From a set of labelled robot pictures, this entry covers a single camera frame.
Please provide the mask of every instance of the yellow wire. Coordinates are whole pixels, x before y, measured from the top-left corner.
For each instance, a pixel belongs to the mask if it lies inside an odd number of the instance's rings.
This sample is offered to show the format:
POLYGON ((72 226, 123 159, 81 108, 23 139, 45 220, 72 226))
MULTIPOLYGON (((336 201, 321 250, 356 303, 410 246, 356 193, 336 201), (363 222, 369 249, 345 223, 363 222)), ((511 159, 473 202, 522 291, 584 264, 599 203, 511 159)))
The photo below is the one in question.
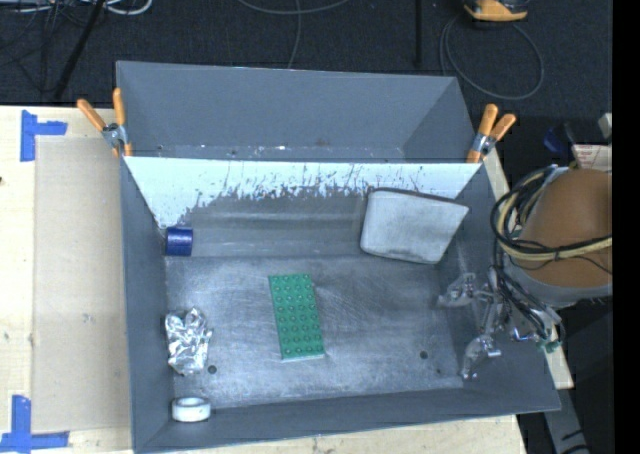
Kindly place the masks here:
MULTIPOLYGON (((540 176, 541 173, 543 173, 544 170, 541 170, 540 172, 531 175, 526 181, 524 181, 522 183, 522 185, 527 185, 528 183, 532 182, 533 180, 535 180, 536 178, 538 178, 540 176)), ((540 189, 538 189, 536 191, 536 193, 534 194, 531 203, 535 203, 535 200, 537 200, 537 198, 540 196, 540 194, 542 193, 542 187, 540 187, 540 189)), ((498 222, 497 222, 497 230, 498 232, 504 236, 507 237, 507 235, 505 234, 505 232, 502 229, 502 225, 505 224, 505 220, 507 218, 507 211, 509 211, 511 209, 511 206, 513 205, 513 203, 516 201, 516 199, 518 198, 517 194, 514 194, 513 196, 511 196, 502 206, 502 209, 500 210, 500 214, 498 216, 498 222)), ((609 239, 604 239, 604 240, 600 240, 597 242, 593 242, 591 244, 588 244, 586 246, 581 246, 580 248, 573 248, 573 249, 565 249, 565 250, 556 250, 550 253, 526 253, 526 252, 522 252, 520 251, 518 248, 508 245, 506 243, 504 243, 503 241, 501 241, 500 239, 498 239, 498 243, 500 244, 500 246, 502 246, 502 249, 508 254, 511 255, 513 257, 516 257, 520 260, 529 260, 529 261, 534 261, 534 262, 546 262, 546 261, 553 261, 553 260, 558 260, 558 259, 568 259, 568 258, 574 258, 574 257, 579 257, 582 255, 586 255, 587 253, 593 253, 594 251, 599 251, 605 248, 608 248, 610 246, 612 246, 613 243, 613 238, 609 238, 609 239)))

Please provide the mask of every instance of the white tape roll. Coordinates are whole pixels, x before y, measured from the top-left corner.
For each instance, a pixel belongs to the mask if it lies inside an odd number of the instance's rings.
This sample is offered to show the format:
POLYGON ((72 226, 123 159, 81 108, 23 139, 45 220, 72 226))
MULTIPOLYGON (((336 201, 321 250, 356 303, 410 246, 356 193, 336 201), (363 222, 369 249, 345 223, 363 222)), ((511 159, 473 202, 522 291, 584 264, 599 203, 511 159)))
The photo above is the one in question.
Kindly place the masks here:
POLYGON ((211 416, 211 403, 202 397, 180 397, 171 403, 171 416, 178 422, 200 422, 211 416))

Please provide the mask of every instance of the green lego brick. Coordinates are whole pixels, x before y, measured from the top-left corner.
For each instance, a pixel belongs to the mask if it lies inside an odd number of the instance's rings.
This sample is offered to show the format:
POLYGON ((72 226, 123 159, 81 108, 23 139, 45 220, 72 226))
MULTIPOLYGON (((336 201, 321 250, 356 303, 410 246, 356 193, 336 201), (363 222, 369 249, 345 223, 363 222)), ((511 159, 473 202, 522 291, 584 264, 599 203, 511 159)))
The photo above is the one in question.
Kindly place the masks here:
POLYGON ((308 274, 269 276, 283 360, 324 356, 313 282, 308 274))

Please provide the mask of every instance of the bin floor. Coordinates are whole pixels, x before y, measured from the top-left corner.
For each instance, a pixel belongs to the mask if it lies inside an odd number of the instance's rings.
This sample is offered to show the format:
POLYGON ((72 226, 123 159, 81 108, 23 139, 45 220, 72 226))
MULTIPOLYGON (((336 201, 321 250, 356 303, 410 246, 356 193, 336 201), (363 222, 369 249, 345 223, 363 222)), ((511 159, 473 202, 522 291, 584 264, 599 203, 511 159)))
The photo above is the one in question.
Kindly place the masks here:
POLYGON ((368 255, 166 264, 170 309, 196 306, 213 329, 213 367, 176 374, 176 396, 205 395, 228 408, 462 386, 446 312, 434 306, 434 266, 368 255), (269 275, 295 273, 313 281, 321 357, 281 356, 269 275))

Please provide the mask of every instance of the cardboard sheet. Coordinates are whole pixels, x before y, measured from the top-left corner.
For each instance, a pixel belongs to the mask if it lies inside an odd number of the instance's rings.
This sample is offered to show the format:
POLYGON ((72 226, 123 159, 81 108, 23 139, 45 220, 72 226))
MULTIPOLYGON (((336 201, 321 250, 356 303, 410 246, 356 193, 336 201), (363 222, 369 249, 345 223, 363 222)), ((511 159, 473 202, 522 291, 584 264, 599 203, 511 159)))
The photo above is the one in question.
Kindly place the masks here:
POLYGON ((37 149, 33 430, 127 426, 118 161, 95 139, 37 149))

